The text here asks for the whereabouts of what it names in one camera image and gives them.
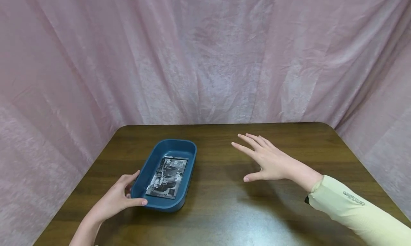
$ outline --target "finger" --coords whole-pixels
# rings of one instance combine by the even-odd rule
[[[257,181],[257,180],[262,180],[263,179],[263,175],[262,172],[257,172],[257,173],[251,173],[248,174],[246,176],[244,176],[244,182],[248,183],[248,182],[252,182],[252,181]]]
[[[259,145],[256,141],[254,141],[253,139],[251,139],[251,138],[249,138],[249,137],[247,137],[247,136],[245,136],[245,135],[238,134],[238,137],[241,138],[241,139],[243,139],[243,140],[244,140],[246,143],[248,143],[249,145],[251,145],[255,150],[260,147],[260,145]]]
[[[123,184],[124,187],[126,187],[132,181],[134,181],[138,177],[138,175],[140,175],[140,170],[137,170],[137,172],[132,175],[122,175],[117,182]]]
[[[276,146],[274,146],[271,141],[267,140],[266,138],[262,137],[261,135],[259,135],[259,137],[270,147],[276,148]]]
[[[143,198],[136,198],[136,199],[127,199],[126,206],[128,207],[135,207],[135,206],[145,206],[147,205],[147,200]]]
[[[268,147],[268,145],[265,143],[265,141],[263,141],[262,138],[257,137],[255,135],[251,135],[251,134],[245,134],[247,137],[253,139],[254,141],[256,141],[258,144],[260,144],[261,147]]]
[[[250,156],[254,159],[255,152],[252,149],[247,148],[247,147],[245,147],[241,144],[235,143],[235,142],[232,142],[232,145],[234,146],[234,148],[238,149],[239,151],[247,154],[248,156]]]

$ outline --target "hand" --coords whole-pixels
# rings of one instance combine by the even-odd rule
[[[244,182],[290,179],[306,192],[311,192],[323,178],[317,171],[277,149],[264,137],[250,134],[238,134],[238,137],[249,143],[254,151],[234,142],[232,145],[252,157],[261,167],[260,172],[244,176]]]
[[[232,142],[232,145],[252,157],[261,167],[260,172],[246,175],[244,182],[290,179],[290,167],[295,165],[298,162],[297,160],[277,149],[262,136],[238,134],[238,137],[250,144],[254,151],[234,142]]]
[[[103,222],[128,207],[147,205],[146,199],[130,199],[130,194],[125,194],[126,188],[138,175],[140,175],[140,170],[133,175],[122,175],[94,205],[88,215],[92,216],[97,222]]]

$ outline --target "pink fabric backdrop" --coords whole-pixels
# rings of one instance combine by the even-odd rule
[[[410,44],[370,76],[409,2],[0,0],[0,244],[32,244],[127,124],[338,125],[411,216]]]

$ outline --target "photograph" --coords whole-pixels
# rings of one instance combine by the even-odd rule
[[[175,200],[187,160],[165,156],[147,187],[146,195]]]

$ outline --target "sleeve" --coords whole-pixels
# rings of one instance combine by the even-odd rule
[[[353,230],[368,245],[411,245],[409,227],[332,177],[324,176],[313,187],[308,203]]]

